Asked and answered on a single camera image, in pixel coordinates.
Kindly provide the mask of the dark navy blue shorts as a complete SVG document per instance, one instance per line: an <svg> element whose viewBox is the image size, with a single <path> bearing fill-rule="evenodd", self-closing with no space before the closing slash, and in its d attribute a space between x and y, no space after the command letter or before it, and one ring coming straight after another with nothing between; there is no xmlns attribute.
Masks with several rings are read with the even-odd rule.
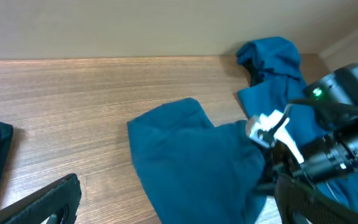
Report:
<svg viewBox="0 0 358 224"><path fill-rule="evenodd" d="M162 223L254 223L265 161L244 120L215 126L192 98L127 124L132 162Z"/></svg>

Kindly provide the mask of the blue t-shirt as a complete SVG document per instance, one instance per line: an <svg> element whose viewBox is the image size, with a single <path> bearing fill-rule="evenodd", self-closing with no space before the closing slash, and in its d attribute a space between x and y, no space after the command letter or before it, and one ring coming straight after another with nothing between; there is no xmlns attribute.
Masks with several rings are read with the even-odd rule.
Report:
<svg viewBox="0 0 358 224"><path fill-rule="evenodd" d="M251 75L251 87L239 91L248 116L283 111L289 100L304 98L306 82L300 71L301 57L295 45L283 37L246 43L237 52L238 63ZM358 212L358 172L345 178L322 182L318 189Z"/></svg>

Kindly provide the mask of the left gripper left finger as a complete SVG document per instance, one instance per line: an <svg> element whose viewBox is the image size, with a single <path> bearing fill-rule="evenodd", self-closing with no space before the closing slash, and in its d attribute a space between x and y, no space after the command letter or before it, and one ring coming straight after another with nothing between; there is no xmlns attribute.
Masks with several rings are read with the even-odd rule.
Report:
<svg viewBox="0 0 358 224"><path fill-rule="evenodd" d="M0 210L0 224L74 224L80 200L80 181L68 174Z"/></svg>

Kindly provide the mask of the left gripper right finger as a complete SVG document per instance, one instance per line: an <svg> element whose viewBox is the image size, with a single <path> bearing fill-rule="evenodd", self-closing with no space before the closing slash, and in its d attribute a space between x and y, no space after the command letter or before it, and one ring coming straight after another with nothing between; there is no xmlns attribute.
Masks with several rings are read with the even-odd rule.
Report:
<svg viewBox="0 0 358 224"><path fill-rule="evenodd" d="M358 224L358 213L299 180L281 175L274 197L283 223Z"/></svg>

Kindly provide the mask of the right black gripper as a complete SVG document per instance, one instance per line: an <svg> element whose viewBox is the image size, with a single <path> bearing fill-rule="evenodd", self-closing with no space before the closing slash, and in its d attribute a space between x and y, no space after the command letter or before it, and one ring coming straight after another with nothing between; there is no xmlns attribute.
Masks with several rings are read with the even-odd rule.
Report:
<svg viewBox="0 0 358 224"><path fill-rule="evenodd" d="M358 133L319 138L306 146L305 156L280 140L264 144L262 152L267 167L256 191L266 195L273 195L282 174L314 187L358 171Z"/></svg>

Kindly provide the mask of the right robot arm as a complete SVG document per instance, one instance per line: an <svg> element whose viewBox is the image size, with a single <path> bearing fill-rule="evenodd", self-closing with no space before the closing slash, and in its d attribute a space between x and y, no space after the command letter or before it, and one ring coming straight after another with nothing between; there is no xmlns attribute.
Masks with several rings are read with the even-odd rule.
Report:
<svg viewBox="0 0 358 224"><path fill-rule="evenodd" d="M291 100L284 112L254 116L247 136L261 147L267 171L256 190L273 195L280 175L315 187L358 172L358 64L335 70L304 89L305 99ZM294 105L310 106L328 132L298 147L285 126Z"/></svg>

